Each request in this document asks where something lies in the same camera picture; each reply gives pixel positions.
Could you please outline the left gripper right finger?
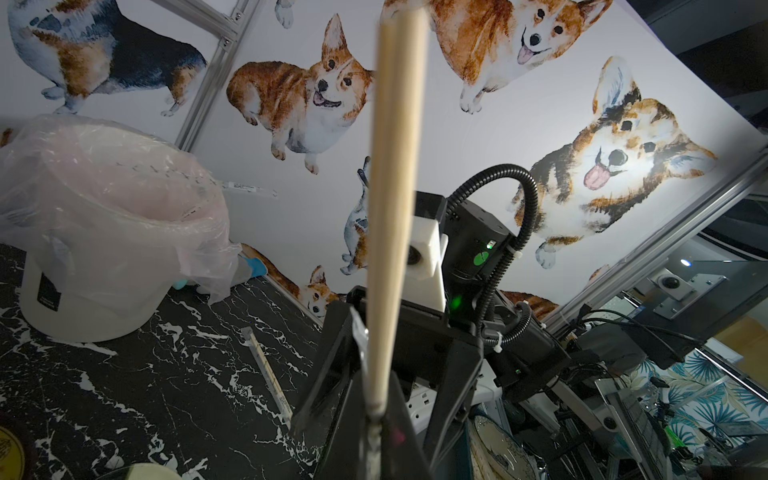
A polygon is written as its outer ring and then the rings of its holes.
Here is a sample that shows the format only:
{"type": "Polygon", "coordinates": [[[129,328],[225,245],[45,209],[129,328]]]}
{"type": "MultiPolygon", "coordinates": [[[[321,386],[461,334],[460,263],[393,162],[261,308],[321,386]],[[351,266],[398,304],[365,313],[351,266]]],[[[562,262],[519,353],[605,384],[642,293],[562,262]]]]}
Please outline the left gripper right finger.
{"type": "Polygon", "coordinates": [[[390,372],[387,409],[382,419],[381,469],[381,478],[386,480],[432,478],[394,371],[390,372]]]}

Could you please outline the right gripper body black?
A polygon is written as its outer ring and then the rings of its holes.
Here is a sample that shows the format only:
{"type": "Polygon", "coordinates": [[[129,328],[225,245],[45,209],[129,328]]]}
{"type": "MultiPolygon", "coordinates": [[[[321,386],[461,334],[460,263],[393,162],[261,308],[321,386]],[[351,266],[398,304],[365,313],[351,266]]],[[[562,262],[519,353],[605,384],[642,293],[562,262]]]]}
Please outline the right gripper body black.
{"type": "Polygon", "coordinates": [[[402,301],[392,367],[410,408],[430,410],[431,417],[449,353],[481,353],[480,340],[470,329],[455,328],[443,312],[402,301]]]}

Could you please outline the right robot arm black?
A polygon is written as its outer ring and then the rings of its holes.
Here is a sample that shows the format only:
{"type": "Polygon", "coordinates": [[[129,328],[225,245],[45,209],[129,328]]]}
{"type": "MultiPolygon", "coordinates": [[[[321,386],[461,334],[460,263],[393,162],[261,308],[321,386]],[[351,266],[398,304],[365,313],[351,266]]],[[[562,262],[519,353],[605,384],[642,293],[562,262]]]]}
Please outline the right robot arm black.
{"type": "MultiPolygon", "coordinates": [[[[488,167],[446,197],[418,194],[416,218],[434,222],[442,236],[434,274],[438,304],[430,305],[413,281],[406,283],[381,421],[385,478],[424,478],[439,465],[464,434],[484,362],[496,385],[510,388],[516,400],[533,396],[569,364],[532,305],[512,302],[499,289],[532,235],[538,199],[532,174],[514,164],[488,167]]],[[[290,423],[292,435],[302,433],[332,396],[340,396],[318,471],[341,479],[359,478],[366,459],[358,338],[368,310],[362,286],[330,303],[290,423]]]]}

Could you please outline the chopsticks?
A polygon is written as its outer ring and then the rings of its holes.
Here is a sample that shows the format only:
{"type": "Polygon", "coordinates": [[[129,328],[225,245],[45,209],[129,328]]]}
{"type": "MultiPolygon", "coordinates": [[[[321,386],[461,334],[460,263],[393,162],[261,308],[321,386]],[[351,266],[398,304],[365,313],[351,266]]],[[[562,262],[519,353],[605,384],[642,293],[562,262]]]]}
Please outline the chopsticks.
{"type": "Polygon", "coordinates": [[[400,11],[379,24],[369,190],[364,380],[366,413],[383,418],[414,213],[427,70],[428,16],[400,11]]]}
{"type": "Polygon", "coordinates": [[[262,376],[264,377],[267,388],[271,393],[278,407],[278,410],[280,411],[280,416],[284,424],[288,428],[291,428],[293,409],[288,402],[288,399],[279,383],[279,380],[268,361],[267,355],[265,354],[251,327],[242,328],[240,333],[244,341],[247,343],[248,348],[252,352],[256,364],[259,367],[262,376]]]}

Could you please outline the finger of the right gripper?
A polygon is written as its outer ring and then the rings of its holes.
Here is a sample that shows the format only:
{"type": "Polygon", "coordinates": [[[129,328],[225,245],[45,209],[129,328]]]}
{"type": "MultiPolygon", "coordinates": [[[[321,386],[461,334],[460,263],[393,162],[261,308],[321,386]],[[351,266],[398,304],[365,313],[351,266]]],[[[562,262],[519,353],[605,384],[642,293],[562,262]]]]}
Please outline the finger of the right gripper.
{"type": "Polygon", "coordinates": [[[312,368],[293,410],[292,432],[304,431],[359,365],[353,353],[353,313],[353,306],[342,301],[328,307],[312,368]]]}
{"type": "Polygon", "coordinates": [[[461,435],[481,363],[481,353],[448,354],[423,443],[430,468],[439,465],[461,435]]]}

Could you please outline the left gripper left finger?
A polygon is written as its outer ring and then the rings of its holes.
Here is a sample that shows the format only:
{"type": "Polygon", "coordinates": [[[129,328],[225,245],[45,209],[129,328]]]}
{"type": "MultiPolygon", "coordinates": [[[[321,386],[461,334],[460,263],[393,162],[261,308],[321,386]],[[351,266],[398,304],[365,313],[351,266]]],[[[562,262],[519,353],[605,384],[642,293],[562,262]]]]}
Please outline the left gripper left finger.
{"type": "Polygon", "coordinates": [[[367,415],[363,375],[358,371],[343,397],[315,479],[354,480],[364,475],[364,434],[367,415]]]}

